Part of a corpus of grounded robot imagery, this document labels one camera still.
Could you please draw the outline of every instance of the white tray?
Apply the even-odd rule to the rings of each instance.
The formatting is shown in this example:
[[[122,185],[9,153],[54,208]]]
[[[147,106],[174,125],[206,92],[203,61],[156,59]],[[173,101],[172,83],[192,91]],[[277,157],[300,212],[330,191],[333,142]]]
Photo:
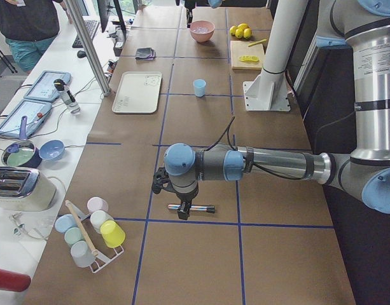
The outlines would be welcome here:
[[[158,107],[161,72],[124,72],[112,110],[115,113],[154,113]]]

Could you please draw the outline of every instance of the table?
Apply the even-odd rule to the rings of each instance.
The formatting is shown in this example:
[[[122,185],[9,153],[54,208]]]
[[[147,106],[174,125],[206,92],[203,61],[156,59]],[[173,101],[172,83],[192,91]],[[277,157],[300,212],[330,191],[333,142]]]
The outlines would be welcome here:
[[[24,85],[32,84],[44,70],[70,72],[72,74],[72,80],[69,87],[73,93],[78,92],[92,80],[94,75],[87,58],[77,58],[76,53],[79,49],[71,48],[75,37],[76,30],[73,25],[61,25],[59,35],[24,81]],[[109,59],[115,59],[113,43],[106,38],[105,34],[100,33],[96,35],[94,45],[102,65],[105,65]],[[27,88],[19,90],[2,114],[9,114],[21,101],[26,91]],[[60,205],[82,154],[87,135],[93,125],[102,101],[101,91],[97,82],[94,81],[90,88],[78,94],[76,99],[81,107],[79,116],[74,116],[69,111],[66,111],[60,120],[59,129],[56,132],[31,139],[36,147],[41,147],[51,139],[60,139],[66,146],[77,147],[67,148],[64,157],[60,161],[43,161],[38,167],[46,176],[54,176],[60,179],[64,185],[57,179],[52,179],[52,182],[57,186],[57,193],[48,210],[42,212],[23,212],[20,220],[28,230],[36,227],[44,234],[48,234],[52,229],[53,221],[58,214]],[[53,106],[59,104],[60,102],[56,101]],[[57,127],[59,115],[65,108],[65,105],[55,107],[50,117],[43,124],[43,127],[37,132],[37,135],[54,131]],[[14,140],[0,139],[0,148],[5,149],[12,142]],[[0,151],[0,166],[3,166],[1,163],[1,153],[2,151]],[[15,226],[8,219],[14,213],[15,211],[7,211],[0,208],[0,268],[33,276],[46,242],[45,240],[37,240],[24,235],[22,235],[21,239],[15,236],[13,234]],[[24,295],[25,292],[16,293],[0,290],[0,304],[21,304]]]
[[[126,231],[125,253],[97,274],[77,268],[64,237],[52,231],[24,304],[354,304],[321,186],[268,175],[240,182],[202,182],[193,203],[215,214],[179,220],[166,209],[171,193],[151,192],[154,171],[176,142],[207,147],[232,115],[239,146],[309,151],[296,102],[289,113],[246,112],[242,82],[256,71],[232,71],[228,28],[247,20],[254,39],[268,38],[269,11],[197,8],[213,21],[212,39],[196,43],[182,7],[139,11],[110,87],[125,71],[160,71],[157,112],[114,114],[115,94],[103,99],[66,198],[87,212],[90,197],[109,203]],[[157,58],[137,62],[137,48]],[[207,81],[206,95],[192,81]],[[67,214],[65,206],[59,214]],[[88,220],[93,243],[108,252]]]

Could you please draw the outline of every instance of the person's arm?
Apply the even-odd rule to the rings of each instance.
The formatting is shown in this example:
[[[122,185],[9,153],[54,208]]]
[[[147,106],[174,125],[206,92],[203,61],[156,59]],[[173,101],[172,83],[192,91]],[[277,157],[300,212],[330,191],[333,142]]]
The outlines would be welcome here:
[[[69,15],[69,12],[67,11],[67,7],[66,7],[65,1],[61,1],[61,2],[58,2],[58,3],[62,7],[62,9],[65,11],[67,19],[69,20],[69,23],[71,24],[73,21],[72,21],[72,18],[70,17],[70,15]]]

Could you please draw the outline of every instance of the brown table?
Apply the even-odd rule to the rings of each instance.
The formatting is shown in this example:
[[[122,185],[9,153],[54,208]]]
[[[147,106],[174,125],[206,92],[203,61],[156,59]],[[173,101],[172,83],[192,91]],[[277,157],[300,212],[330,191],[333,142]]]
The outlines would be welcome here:
[[[217,212],[192,213],[189,221],[166,208],[178,203],[174,194],[151,193],[167,146],[208,146],[232,115],[239,146],[310,151],[297,104],[287,113],[246,112],[242,82],[258,71],[230,68],[228,28],[247,22],[253,40],[268,38],[269,11],[197,8],[194,20],[215,23],[210,41],[190,37],[182,7],[139,11],[110,86],[116,90],[125,71],[160,71],[157,112],[114,114],[115,95],[106,97],[67,192],[85,212],[90,197],[109,203],[127,232],[125,253],[93,274],[74,265],[63,235],[53,230],[25,304],[354,304],[319,184],[258,174],[238,183],[201,182],[193,203],[213,204]],[[157,58],[136,62],[136,49],[149,46]],[[193,95],[197,78],[207,81],[205,97]],[[63,206],[60,213],[68,211]]]

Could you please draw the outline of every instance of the pink bowl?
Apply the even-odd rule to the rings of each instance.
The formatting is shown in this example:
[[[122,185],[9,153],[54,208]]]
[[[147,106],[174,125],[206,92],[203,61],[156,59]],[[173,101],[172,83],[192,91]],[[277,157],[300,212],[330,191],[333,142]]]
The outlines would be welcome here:
[[[214,33],[214,24],[208,21],[199,20],[190,25],[190,35],[198,43],[204,43],[212,38]]]

